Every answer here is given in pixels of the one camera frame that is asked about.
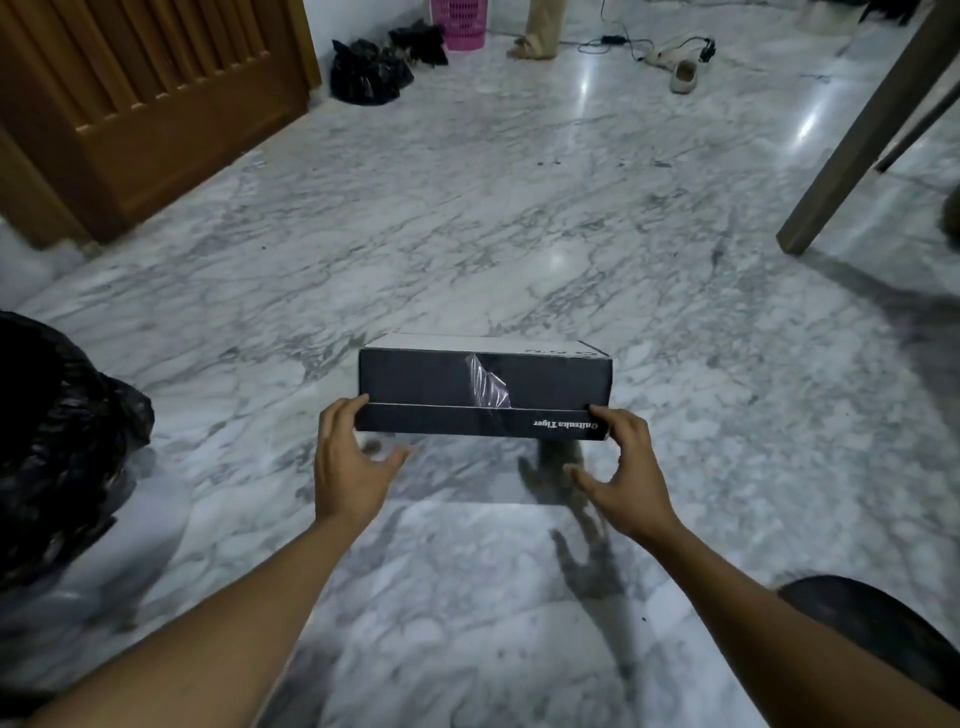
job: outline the pink basket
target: pink basket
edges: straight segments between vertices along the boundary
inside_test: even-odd
[[[487,39],[487,0],[430,0],[433,22],[444,26],[447,50],[475,51]]]

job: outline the brown wooden door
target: brown wooden door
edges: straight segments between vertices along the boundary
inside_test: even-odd
[[[0,0],[0,119],[98,239],[306,112],[277,0]]]

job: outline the black bag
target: black bag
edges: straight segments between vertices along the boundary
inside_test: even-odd
[[[65,567],[114,524],[154,410],[66,336],[0,311],[0,591]]]
[[[363,38],[349,47],[334,40],[333,47],[337,55],[330,70],[330,93],[348,104],[382,106],[414,81],[407,61],[393,48],[381,50]]]
[[[449,65],[444,52],[444,27],[427,25],[418,20],[407,28],[390,31],[390,41],[397,48],[410,54],[411,61],[423,61],[428,65]]]

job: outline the black shoe box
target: black shoe box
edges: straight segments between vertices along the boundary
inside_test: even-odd
[[[613,362],[581,341],[390,333],[360,350],[367,432],[603,440]]]

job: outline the hand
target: hand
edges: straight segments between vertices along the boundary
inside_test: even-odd
[[[313,461],[317,521],[339,519],[355,536],[380,512],[391,481],[411,452],[410,448],[399,447],[377,463],[360,450],[353,434],[353,419],[369,400],[368,395],[336,400],[321,413]]]
[[[590,412],[611,426],[620,446],[620,467],[602,483],[575,465],[564,467],[607,522],[645,548],[657,546],[683,529],[670,504],[646,421],[625,409],[590,406]]]

